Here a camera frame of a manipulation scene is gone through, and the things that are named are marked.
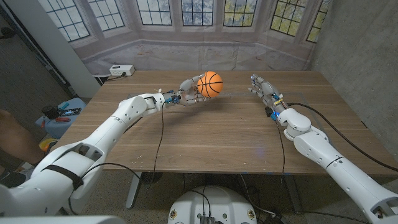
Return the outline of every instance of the table top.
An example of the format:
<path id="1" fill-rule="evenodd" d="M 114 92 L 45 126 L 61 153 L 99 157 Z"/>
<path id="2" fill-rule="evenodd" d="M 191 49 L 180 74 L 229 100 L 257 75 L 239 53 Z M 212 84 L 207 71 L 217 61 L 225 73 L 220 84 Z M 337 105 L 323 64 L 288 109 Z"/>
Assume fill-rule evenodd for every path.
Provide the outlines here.
<path id="1" fill-rule="evenodd" d="M 163 92 L 178 90 L 181 82 L 202 73 L 136 71 L 131 77 L 106 82 L 57 145 L 87 138 L 129 94 L 156 93 L 159 88 Z M 305 103 L 315 108 L 363 151 L 386 164 L 398 166 L 321 73 L 218 73 L 223 79 L 223 91 L 216 98 L 164 110 L 164 135 L 157 156 L 157 172 L 281 174 L 283 153 L 277 126 L 275 121 L 267 118 L 261 99 L 248 91 L 253 73 L 278 88 L 285 102 Z M 293 108 L 310 118 L 312 125 L 324 131 L 342 155 L 369 175 L 397 175 L 360 154 L 315 113 L 300 106 Z M 120 163 L 133 170 L 152 171 L 161 132 L 161 113 L 142 118 L 122 136 L 106 162 Z M 282 128 L 280 133 L 286 174 L 326 174 L 294 148 Z M 107 166 L 106 169 L 120 168 Z"/>

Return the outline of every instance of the black cable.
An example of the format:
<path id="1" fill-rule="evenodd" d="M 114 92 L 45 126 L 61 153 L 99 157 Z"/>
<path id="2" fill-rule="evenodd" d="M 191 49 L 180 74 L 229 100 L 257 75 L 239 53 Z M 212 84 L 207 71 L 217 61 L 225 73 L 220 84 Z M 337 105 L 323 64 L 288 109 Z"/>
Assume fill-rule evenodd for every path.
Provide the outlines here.
<path id="1" fill-rule="evenodd" d="M 299 106 L 303 106 L 303 107 L 305 107 L 305 108 L 308 108 L 308 109 L 310 109 L 310 110 L 316 112 L 319 116 L 321 116 L 321 118 L 323 118 L 323 119 L 331 126 L 331 128 L 333 128 L 333 129 L 337 132 L 337 134 L 339 134 L 346 142 L 348 142 L 350 145 L 352 145 L 352 146 L 353 146 L 356 150 L 358 150 L 360 153 L 362 153 L 363 155 L 365 155 L 365 156 L 368 157 L 369 159 L 373 160 L 373 161 L 376 162 L 377 164 L 379 164 L 379 165 L 381 165 L 381 166 L 384 166 L 385 168 L 388 168 L 388 169 L 390 169 L 390 170 L 393 170 L 393 171 L 398 172 L 398 168 L 395 168 L 395 167 L 392 167 L 392 166 L 390 166 L 390 165 L 387 165 L 387 164 L 385 164 L 385 163 L 383 163 L 383 162 L 381 162 L 381 161 L 379 161 L 379 160 L 373 158 L 372 156 L 370 156 L 370 155 L 367 154 L 366 152 L 362 151 L 362 149 L 360 149 L 358 146 L 356 146 L 354 143 L 352 143 L 346 136 L 344 136 L 339 130 L 337 130 L 337 128 L 334 127 L 334 126 L 333 126 L 333 125 L 332 125 L 332 124 L 331 124 L 319 111 L 317 111 L 316 109 L 314 109 L 314 108 L 312 108 L 312 107 L 310 107 L 310 106 L 307 106 L 307 105 L 305 105 L 305 104 L 302 104 L 302 103 L 287 103 L 287 105 L 288 105 L 288 106 L 299 105 Z"/>
<path id="2" fill-rule="evenodd" d="M 345 218 L 345 219 L 354 220 L 354 221 L 357 221 L 357 222 L 360 222 L 360 223 L 370 224 L 370 223 L 367 222 L 367 221 L 363 221 L 363 220 L 360 220 L 360 219 L 357 219 L 357 218 L 347 217 L 347 216 L 344 216 L 344 215 L 336 215 L 336 214 L 325 213 L 325 212 L 311 212 L 311 211 L 301 211 L 301 212 L 298 212 L 298 211 L 295 211 L 295 210 L 288 209 L 288 208 L 286 208 L 285 206 L 284 206 L 284 208 L 285 208 L 286 210 L 288 210 L 288 211 L 293 212 L 295 215 L 300 215 L 301 213 L 312 213 L 312 214 L 317 214 L 317 215 L 328 215 L 328 216 L 331 216 L 331 217 Z"/>
<path id="3" fill-rule="evenodd" d="M 160 144 L 162 144 L 163 131 L 164 131 L 163 106 L 164 106 L 165 103 L 166 103 L 166 102 L 164 102 L 164 103 L 162 104 L 162 135 L 160 136 L 159 145 L 157 146 L 156 157 L 155 157 L 155 164 L 154 164 L 154 171 L 153 171 L 153 173 L 152 173 L 152 178 L 150 179 L 150 184 L 149 184 L 149 187 L 147 188 L 147 190 L 150 189 L 150 187 L 151 187 L 151 185 L 152 185 L 152 182 L 154 181 L 157 154 L 159 153 Z"/>
<path id="4" fill-rule="evenodd" d="M 86 171 L 86 172 L 82 175 L 81 178 L 83 178 L 87 173 L 89 173 L 89 172 L 92 171 L 93 169 L 95 169 L 95 168 L 97 168 L 97 167 L 99 167 L 99 166 L 103 166 L 103 165 L 114 165 L 114 166 L 123 167 L 123 168 L 127 169 L 128 171 L 132 172 L 136 177 L 138 177 L 138 179 L 139 179 L 140 181 L 143 182 L 143 180 L 142 180 L 132 169 L 130 169 L 130 168 L 128 168 L 128 167 L 126 167 L 126 166 L 124 166 L 124 165 L 122 165 L 122 164 L 116 164 L 116 163 L 113 163 L 113 162 L 104 162 L 104 163 L 101 163 L 101 164 L 97 164 L 97 165 L 93 166 L 92 168 L 88 169 L 88 171 Z M 74 214 L 74 215 L 79 215 L 79 214 L 77 214 L 75 211 L 73 211 L 73 209 L 72 209 L 72 203 L 71 203 L 71 201 L 70 201 L 70 197 L 71 197 L 71 196 L 69 196 L 69 198 L 68 198 L 69 210 L 72 212 L 72 214 Z"/>
<path id="5" fill-rule="evenodd" d="M 126 133 L 131 127 L 133 127 L 139 120 L 141 120 L 142 117 L 138 118 L 137 121 L 135 121 L 134 123 L 132 123 L 125 131 L 124 133 Z"/>
<path id="6" fill-rule="evenodd" d="M 207 200 L 207 204 L 209 205 L 209 217 L 210 217 L 210 214 L 211 214 L 211 212 L 210 212 L 210 211 L 211 211 L 211 210 L 210 210 L 210 202 L 209 202 L 209 200 L 207 199 L 206 195 L 204 195 L 204 194 L 202 194 L 202 193 L 200 193 L 200 192 L 197 192 L 196 190 L 190 190 L 190 191 L 202 195 L 202 196 Z"/>
<path id="7" fill-rule="evenodd" d="M 107 79 L 106 82 L 107 82 L 107 81 L 112 81 L 112 80 L 115 80 L 115 79 L 118 79 L 118 78 L 122 78 L 122 77 L 125 77 L 125 76 L 126 76 L 126 72 L 123 72 L 122 75 L 120 75 L 120 76 L 118 76 L 118 77 L 116 77 L 116 78 L 109 78 L 109 79 Z"/>
<path id="8" fill-rule="evenodd" d="M 280 175 L 280 186 L 282 187 L 282 181 L 284 179 L 284 172 L 285 172 L 285 147 L 284 147 L 284 142 L 282 140 L 282 135 L 280 135 L 280 130 L 279 130 L 279 125 L 278 122 L 275 121 L 276 127 L 278 128 L 278 133 L 279 133 L 279 138 L 280 138 L 280 144 L 282 145 L 282 152 L 284 155 L 284 165 L 282 167 L 282 174 Z"/>

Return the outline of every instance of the electrical outlet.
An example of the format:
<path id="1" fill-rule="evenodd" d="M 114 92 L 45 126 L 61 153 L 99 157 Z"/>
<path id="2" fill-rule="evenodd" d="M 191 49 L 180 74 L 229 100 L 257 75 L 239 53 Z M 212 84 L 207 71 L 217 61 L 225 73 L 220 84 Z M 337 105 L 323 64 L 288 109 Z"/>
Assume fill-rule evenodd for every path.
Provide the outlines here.
<path id="1" fill-rule="evenodd" d="M 132 65 L 113 65 L 109 71 L 112 76 L 121 76 L 123 72 L 126 72 L 126 76 L 131 76 L 136 70 Z"/>

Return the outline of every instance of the basketball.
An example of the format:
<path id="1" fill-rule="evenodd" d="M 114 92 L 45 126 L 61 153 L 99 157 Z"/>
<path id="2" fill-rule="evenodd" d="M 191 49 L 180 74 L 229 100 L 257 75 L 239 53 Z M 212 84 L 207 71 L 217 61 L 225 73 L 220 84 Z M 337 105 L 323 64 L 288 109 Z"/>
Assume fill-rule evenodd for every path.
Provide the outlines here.
<path id="1" fill-rule="evenodd" d="M 223 90 L 223 80 L 215 72 L 205 72 L 205 76 L 198 81 L 198 91 L 204 97 L 216 97 Z"/>

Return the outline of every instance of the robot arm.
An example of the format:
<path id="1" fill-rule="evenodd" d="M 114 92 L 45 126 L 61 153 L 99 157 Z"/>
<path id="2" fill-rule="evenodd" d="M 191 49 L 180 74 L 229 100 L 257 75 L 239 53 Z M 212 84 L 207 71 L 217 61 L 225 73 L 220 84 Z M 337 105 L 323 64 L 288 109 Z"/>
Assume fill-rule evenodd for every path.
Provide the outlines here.
<path id="1" fill-rule="evenodd" d="M 284 134 L 303 156 L 324 168 L 354 200 L 372 223 L 398 222 L 398 195 L 379 185 L 370 176 L 341 155 L 325 133 L 311 126 L 310 120 L 289 108 L 282 95 L 270 83 L 253 75 L 249 91 L 267 105 L 267 115 L 285 126 Z"/>
<path id="2" fill-rule="evenodd" d="M 88 138 L 61 146 L 46 156 L 30 180 L 13 189 L 0 185 L 0 216 L 55 215 L 62 207 L 68 208 L 69 197 L 73 209 L 81 211 L 103 166 L 86 174 L 87 170 L 104 163 L 125 130 L 140 117 L 176 104 L 189 106 L 205 101 L 197 94 L 196 83 L 200 77 L 185 80 L 176 93 L 146 93 L 123 100 Z"/>

